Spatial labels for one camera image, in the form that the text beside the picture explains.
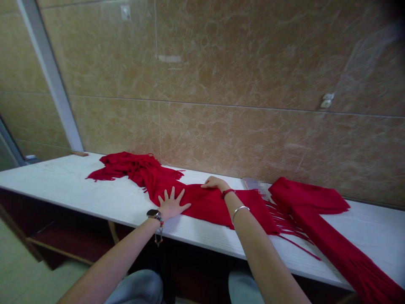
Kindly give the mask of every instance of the light switch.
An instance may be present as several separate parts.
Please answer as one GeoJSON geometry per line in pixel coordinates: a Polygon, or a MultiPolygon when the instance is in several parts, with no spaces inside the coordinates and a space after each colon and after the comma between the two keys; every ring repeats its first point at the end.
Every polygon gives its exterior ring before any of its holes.
{"type": "Polygon", "coordinates": [[[131,9],[129,5],[121,6],[121,19],[122,21],[131,21],[131,9]]]}

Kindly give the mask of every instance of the shelf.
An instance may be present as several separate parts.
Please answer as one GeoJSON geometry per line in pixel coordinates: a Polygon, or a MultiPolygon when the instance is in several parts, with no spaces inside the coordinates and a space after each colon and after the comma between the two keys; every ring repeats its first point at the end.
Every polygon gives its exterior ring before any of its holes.
{"type": "Polygon", "coordinates": [[[66,222],[53,222],[27,241],[87,264],[93,264],[114,246],[111,235],[66,222]]]}

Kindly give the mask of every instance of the white table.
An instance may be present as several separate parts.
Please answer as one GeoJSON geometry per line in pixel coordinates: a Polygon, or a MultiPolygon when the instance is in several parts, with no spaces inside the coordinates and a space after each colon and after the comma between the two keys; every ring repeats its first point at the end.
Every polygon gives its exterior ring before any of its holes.
{"type": "MultiPolygon", "coordinates": [[[[52,204],[137,227],[155,205],[127,177],[115,181],[85,179],[103,167],[102,155],[66,156],[0,172],[0,188],[38,198],[52,204]]],[[[211,175],[186,170],[181,182],[202,184],[211,175]]],[[[220,176],[233,189],[245,189],[241,179],[220,176]]],[[[368,255],[394,281],[405,287],[405,212],[348,201],[349,212],[323,218],[368,255]]],[[[165,223],[165,236],[226,255],[246,259],[235,231],[185,215],[165,223]]],[[[270,236],[284,263],[293,274],[331,285],[351,286],[314,246],[300,238],[284,235],[319,256],[318,261],[293,244],[270,236]]]]}

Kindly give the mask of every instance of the silver bangle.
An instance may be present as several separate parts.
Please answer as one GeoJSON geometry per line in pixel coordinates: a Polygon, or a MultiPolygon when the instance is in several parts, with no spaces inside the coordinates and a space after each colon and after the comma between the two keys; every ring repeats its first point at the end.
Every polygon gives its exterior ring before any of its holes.
{"type": "Polygon", "coordinates": [[[233,219],[235,218],[236,213],[239,210],[243,209],[243,208],[246,208],[246,209],[248,209],[250,211],[250,209],[248,207],[246,207],[246,206],[240,206],[240,207],[236,208],[236,210],[235,210],[235,212],[233,213],[233,216],[232,216],[232,225],[233,225],[233,219]]]}

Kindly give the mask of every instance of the folded scarf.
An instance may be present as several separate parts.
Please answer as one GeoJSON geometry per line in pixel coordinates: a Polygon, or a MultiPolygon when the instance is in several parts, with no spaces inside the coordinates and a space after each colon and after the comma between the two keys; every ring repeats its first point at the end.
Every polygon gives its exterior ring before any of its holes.
{"type": "Polygon", "coordinates": [[[279,178],[270,188],[278,211],[290,214],[365,303],[405,303],[405,291],[319,214],[350,206],[334,189],[279,178]]]}
{"type": "MultiPolygon", "coordinates": [[[[178,196],[185,189],[181,205],[187,203],[192,205],[182,214],[235,229],[219,189],[203,189],[201,185],[183,184],[178,181],[183,174],[178,170],[162,167],[153,154],[134,155],[121,152],[103,156],[100,161],[105,167],[92,172],[87,177],[88,179],[95,181],[114,180],[127,175],[139,187],[144,187],[145,192],[149,193],[150,200],[158,207],[160,207],[158,196],[163,198],[164,190],[170,192],[174,186],[175,195],[178,196]]],[[[275,222],[272,216],[275,215],[275,209],[269,208],[256,190],[236,190],[235,193],[242,203],[250,209],[250,212],[267,234],[277,235],[320,260],[311,252],[280,235],[280,233],[296,235],[310,242],[302,230],[291,223],[289,217],[283,218],[277,215],[275,222]]]]}

